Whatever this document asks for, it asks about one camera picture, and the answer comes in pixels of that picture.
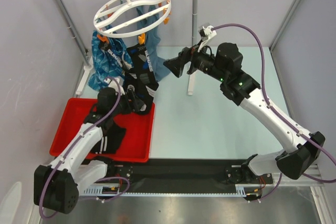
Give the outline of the yellow-orange clothes peg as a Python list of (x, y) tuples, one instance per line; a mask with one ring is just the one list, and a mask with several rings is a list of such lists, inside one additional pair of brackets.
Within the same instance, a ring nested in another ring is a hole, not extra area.
[(139, 42), (140, 45), (145, 44), (145, 38), (146, 38), (145, 33), (142, 33), (141, 35), (138, 36), (138, 42)]

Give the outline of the white round clip hanger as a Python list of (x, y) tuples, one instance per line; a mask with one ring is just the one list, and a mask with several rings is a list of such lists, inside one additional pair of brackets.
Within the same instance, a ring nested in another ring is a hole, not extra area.
[(110, 0), (93, 18), (98, 33), (110, 38), (139, 36), (170, 20), (171, 0)]

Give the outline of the orange clothes peg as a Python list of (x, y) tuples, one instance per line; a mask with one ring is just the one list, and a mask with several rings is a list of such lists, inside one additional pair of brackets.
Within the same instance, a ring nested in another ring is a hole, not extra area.
[(104, 42), (106, 44), (109, 44), (109, 39), (106, 36), (103, 36), (101, 34), (97, 34), (97, 38), (101, 41)]

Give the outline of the black blue sunrise sock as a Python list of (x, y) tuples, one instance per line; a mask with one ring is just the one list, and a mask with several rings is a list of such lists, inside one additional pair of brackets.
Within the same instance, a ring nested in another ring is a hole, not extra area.
[(106, 42), (101, 42), (99, 44), (99, 49), (107, 53), (107, 55), (112, 59), (113, 63), (121, 68), (122, 70), (128, 71), (132, 68), (132, 65), (128, 63), (125, 59), (125, 52), (117, 55), (112, 51), (112, 46)]

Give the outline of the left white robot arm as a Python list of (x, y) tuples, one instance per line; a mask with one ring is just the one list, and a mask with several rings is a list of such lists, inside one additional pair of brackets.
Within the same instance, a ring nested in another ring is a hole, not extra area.
[(34, 204), (42, 215), (44, 209), (70, 213), (79, 195), (98, 180), (110, 182), (115, 168), (101, 160), (82, 162), (89, 153), (114, 154), (127, 133), (114, 118), (139, 112), (144, 102), (131, 89), (104, 88), (83, 120), (78, 133), (49, 164), (39, 165), (34, 172)]

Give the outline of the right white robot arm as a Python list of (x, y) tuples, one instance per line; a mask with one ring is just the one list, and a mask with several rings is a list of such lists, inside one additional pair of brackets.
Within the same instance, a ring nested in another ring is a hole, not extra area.
[[(220, 81), (223, 95), (237, 106), (252, 114), (279, 141), (282, 150), (267, 155), (254, 154), (244, 162), (243, 179), (254, 183), (261, 175), (281, 172), (290, 179), (297, 180), (318, 158), (325, 137), (320, 132), (310, 133), (285, 113), (275, 113), (263, 97), (260, 84), (242, 70), (243, 55), (236, 44), (222, 43), (216, 54), (207, 53), (209, 46), (185, 47), (178, 56), (164, 62), (171, 73), (181, 77), (184, 66), (190, 63), (187, 74), (199, 70)], [(283, 122), (283, 116), (294, 130)]]

